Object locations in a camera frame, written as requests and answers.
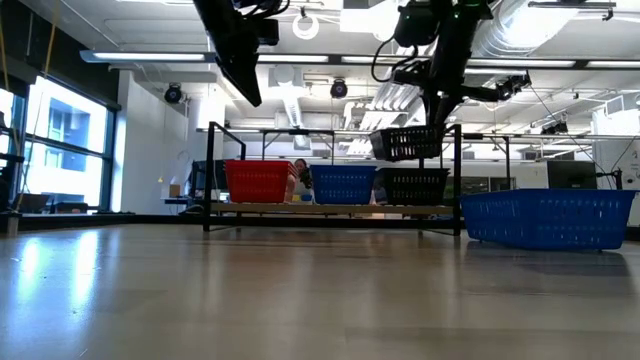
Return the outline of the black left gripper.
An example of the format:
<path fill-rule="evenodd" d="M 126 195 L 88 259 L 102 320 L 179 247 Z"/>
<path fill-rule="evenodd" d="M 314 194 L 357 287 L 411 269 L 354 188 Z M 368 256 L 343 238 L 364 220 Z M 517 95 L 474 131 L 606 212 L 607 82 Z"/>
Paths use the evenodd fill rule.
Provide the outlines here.
<path fill-rule="evenodd" d="M 225 78 L 254 107 L 262 104 L 256 74 L 259 42 L 254 27 L 230 0 L 193 0 L 207 35 L 216 50 L 234 49 L 219 56 Z"/>

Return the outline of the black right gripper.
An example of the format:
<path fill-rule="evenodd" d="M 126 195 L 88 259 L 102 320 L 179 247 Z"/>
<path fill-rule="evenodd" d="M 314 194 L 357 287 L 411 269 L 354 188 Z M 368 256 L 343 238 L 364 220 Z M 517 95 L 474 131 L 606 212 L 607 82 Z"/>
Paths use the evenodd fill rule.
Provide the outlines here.
<path fill-rule="evenodd" d="M 463 102 L 464 97 L 474 100 L 498 100 L 499 92 L 495 88 L 470 87 L 464 84 L 466 65 L 471 57 L 470 50 L 437 50 L 431 58 L 428 79 L 430 86 L 448 97 L 442 100 L 442 119 L 439 115 L 441 97 L 438 94 L 424 96 L 426 125 L 440 127 L 450 114 Z"/>

